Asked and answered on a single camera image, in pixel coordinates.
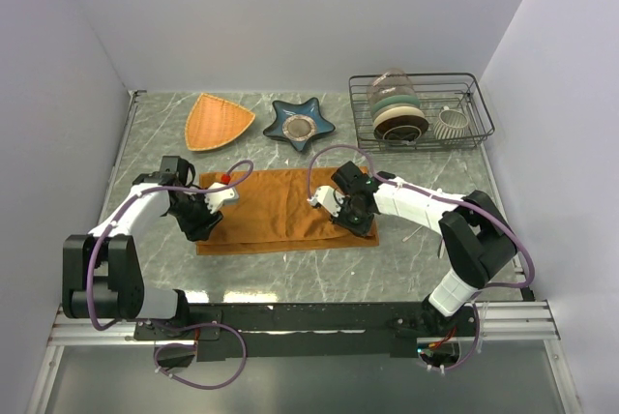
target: orange cloth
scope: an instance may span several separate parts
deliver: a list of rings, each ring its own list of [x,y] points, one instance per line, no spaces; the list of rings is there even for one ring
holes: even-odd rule
[[[311,187],[336,187],[334,167],[311,172]],[[368,237],[354,236],[333,225],[329,213],[308,203],[306,169],[256,170],[237,187],[239,202],[221,209],[223,221],[206,242],[197,242],[198,254],[238,254],[274,251],[326,250],[329,248],[376,247],[376,224]],[[234,172],[232,181],[242,172]],[[200,186],[209,187],[223,172],[200,174]]]

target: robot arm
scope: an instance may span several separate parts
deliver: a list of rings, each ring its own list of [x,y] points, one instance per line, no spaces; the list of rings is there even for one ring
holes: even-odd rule
[[[141,174],[133,181],[128,198],[153,187],[187,187],[193,166],[176,156],[162,158],[157,172]],[[215,183],[210,188],[220,188]],[[158,191],[139,197],[113,224],[97,257],[97,267],[107,263],[107,275],[97,275],[93,284],[99,317],[170,319],[187,308],[181,290],[145,286],[137,260],[135,244],[160,217],[171,215],[190,241],[207,240],[222,220],[220,208],[239,199],[235,189],[200,194]],[[86,271],[93,246],[103,235],[125,201],[88,235],[72,235],[63,248],[63,310],[68,317],[87,317]]]
[[[454,316],[516,255],[516,246],[482,216],[404,189],[401,186],[406,182],[394,174],[379,172],[379,175],[396,185],[383,184],[364,174],[353,162],[348,162],[332,177],[343,194],[322,186],[309,203],[314,207],[324,207],[331,214],[333,223],[360,236],[369,233],[376,214],[405,218],[442,235],[452,268],[424,303],[430,314],[434,314],[429,320],[444,327],[445,320]],[[484,192],[460,195],[424,190],[442,198],[473,203],[506,224]]]

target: metal drying rack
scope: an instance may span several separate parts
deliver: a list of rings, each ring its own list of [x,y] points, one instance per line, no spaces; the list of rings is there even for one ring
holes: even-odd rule
[[[476,148],[494,133],[494,123],[487,110],[477,78],[469,73],[407,74],[421,101],[420,109],[429,129],[415,141],[381,140],[374,136],[368,104],[368,88],[380,75],[353,75],[348,80],[350,104],[355,121],[357,145],[370,152],[450,151]],[[468,118],[464,136],[438,139],[433,124],[447,106]]]

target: star-shaped plate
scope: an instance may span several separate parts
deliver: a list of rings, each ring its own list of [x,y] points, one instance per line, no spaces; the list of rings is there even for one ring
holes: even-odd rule
[[[262,133],[274,140],[289,141],[297,151],[303,151],[314,138],[328,135],[336,129],[320,114],[320,103],[316,97],[303,104],[275,100],[275,121]]]

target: woven basket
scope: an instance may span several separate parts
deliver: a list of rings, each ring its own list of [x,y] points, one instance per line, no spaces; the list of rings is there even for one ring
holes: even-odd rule
[[[206,93],[193,105],[185,124],[185,142],[192,151],[213,150],[237,138],[255,119],[239,104]]]

